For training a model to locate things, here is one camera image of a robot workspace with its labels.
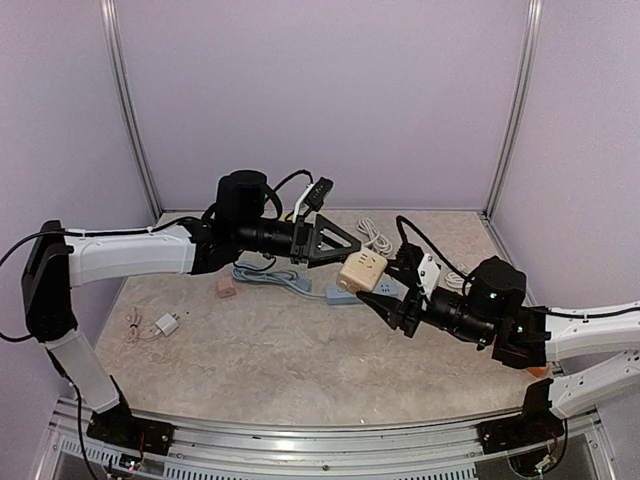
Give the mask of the beige cube socket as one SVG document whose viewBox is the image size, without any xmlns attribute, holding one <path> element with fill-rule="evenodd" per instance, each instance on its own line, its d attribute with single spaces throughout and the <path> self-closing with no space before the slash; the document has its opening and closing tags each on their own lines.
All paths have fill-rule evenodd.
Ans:
<svg viewBox="0 0 640 480">
<path fill-rule="evenodd" d="M 337 285 L 352 294 L 371 293 L 380 281 L 388 260 L 378 253 L 362 248 L 350 254 L 337 277 Z"/>
</svg>

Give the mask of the blue power strip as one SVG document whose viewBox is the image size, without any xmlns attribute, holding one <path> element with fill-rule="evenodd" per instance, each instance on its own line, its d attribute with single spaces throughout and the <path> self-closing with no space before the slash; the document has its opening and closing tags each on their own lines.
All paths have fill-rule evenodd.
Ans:
<svg viewBox="0 0 640 480">
<path fill-rule="evenodd" d="M 329 285 L 324 293 L 314 292 L 312 282 L 293 269 L 275 269 L 276 260 L 267 265 L 258 266 L 248 261 L 233 264 L 232 278 L 240 283 L 254 285 L 272 285 L 288 289 L 304 298 L 324 300 L 328 306 L 351 306 L 361 304 L 356 295 L 337 285 Z"/>
</svg>

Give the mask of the white power strip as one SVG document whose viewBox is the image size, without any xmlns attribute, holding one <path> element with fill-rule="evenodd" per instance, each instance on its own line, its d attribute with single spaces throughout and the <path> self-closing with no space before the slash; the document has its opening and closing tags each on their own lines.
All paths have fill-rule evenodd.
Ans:
<svg viewBox="0 0 640 480">
<path fill-rule="evenodd" d="M 277 219 L 277 225 L 283 230 L 283 256 L 287 256 L 288 258 L 292 245 L 293 224 L 295 223 L 291 220 L 291 216 L 292 215 L 281 215 Z M 359 239 L 361 241 L 361 249 L 368 248 L 381 254 L 383 257 L 388 257 L 392 253 L 393 246 L 391 240 L 380 231 L 371 219 L 360 219 L 356 223 L 356 231 L 363 235 L 363 238 Z"/>
</svg>

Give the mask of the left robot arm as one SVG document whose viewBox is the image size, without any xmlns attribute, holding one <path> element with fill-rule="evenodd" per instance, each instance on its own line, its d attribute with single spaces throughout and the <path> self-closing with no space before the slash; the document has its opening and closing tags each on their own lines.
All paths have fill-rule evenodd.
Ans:
<svg viewBox="0 0 640 480">
<path fill-rule="evenodd" d="M 121 445 L 140 434 L 124 395 L 108 375 L 73 312 L 71 290 L 84 284 L 148 274 L 202 275 L 237 261 L 244 252 L 289 259 L 309 268 L 344 262 L 361 248 L 351 234 L 321 215 L 333 187 L 320 178 L 301 202 L 315 216 L 289 222 L 264 215 L 283 207 L 264 173 L 234 171 L 219 180 L 216 200 L 200 217 L 183 217 L 138 230 L 66 230 L 48 221 L 35 236 L 21 288 L 29 334 L 45 346 L 56 369 L 78 389 L 102 430 Z"/>
</svg>

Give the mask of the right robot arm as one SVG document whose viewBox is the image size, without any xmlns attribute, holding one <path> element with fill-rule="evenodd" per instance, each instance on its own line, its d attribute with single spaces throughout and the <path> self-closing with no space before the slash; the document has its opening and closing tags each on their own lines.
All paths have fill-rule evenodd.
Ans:
<svg viewBox="0 0 640 480">
<path fill-rule="evenodd" d="M 392 329 L 411 337 L 426 323 L 514 369 L 542 368 L 568 358 L 607 353 L 609 359 L 568 376 L 530 385 L 525 411 L 511 433 L 523 444 L 546 432 L 551 417 L 564 420 L 639 384 L 639 305 L 628 303 L 586 310 L 526 307 L 526 276 L 498 257 L 482 261 L 458 294 L 438 286 L 440 269 L 425 256 L 418 266 L 401 261 L 397 279 L 403 299 L 357 292 Z"/>
</svg>

